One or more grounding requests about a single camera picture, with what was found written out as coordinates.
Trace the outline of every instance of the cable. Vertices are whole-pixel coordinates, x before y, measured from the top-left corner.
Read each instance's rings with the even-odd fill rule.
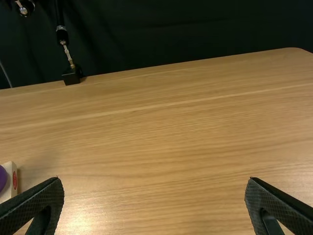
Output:
[[[4,76],[5,76],[6,80],[7,80],[8,83],[9,83],[10,88],[13,88],[12,83],[11,83],[11,80],[10,80],[8,74],[6,73],[6,71],[5,71],[5,69],[4,69],[4,66],[3,66],[1,60],[0,60],[0,67],[2,68],[2,71],[3,71],[3,73],[4,73]]]

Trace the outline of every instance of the black stand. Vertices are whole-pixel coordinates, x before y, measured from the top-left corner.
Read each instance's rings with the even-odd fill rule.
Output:
[[[69,68],[62,74],[62,79],[64,80],[65,85],[73,85],[80,83],[80,79],[83,78],[83,72],[81,67],[78,64],[73,62],[73,59],[69,53],[68,45],[68,33],[64,23],[63,16],[63,0],[54,0],[55,2],[55,12],[57,18],[57,41],[58,44],[64,48],[64,52],[67,55],[67,60],[69,62]]]

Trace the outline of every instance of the black curtain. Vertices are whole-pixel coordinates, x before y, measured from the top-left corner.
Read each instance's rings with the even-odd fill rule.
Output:
[[[70,51],[85,75],[283,47],[313,51],[309,0],[64,0]],[[61,79],[53,0],[29,18],[0,5],[0,60],[12,85]],[[1,87],[7,87],[0,71]]]

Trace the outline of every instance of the metal rod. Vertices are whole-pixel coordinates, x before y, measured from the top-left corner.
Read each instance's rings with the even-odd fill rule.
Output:
[[[67,55],[67,60],[69,61],[69,65],[72,69],[74,69],[75,65],[73,63],[72,57],[70,56],[70,53],[69,53],[67,46],[64,44],[63,47],[64,47],[64,52]]]

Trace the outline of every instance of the wood grain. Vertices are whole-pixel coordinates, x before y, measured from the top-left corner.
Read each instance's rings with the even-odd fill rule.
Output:
[[[3,90],[1,161],[60,177],[56,234],[252,235],[250,176],[313,205],[312,90],[297,48]]]

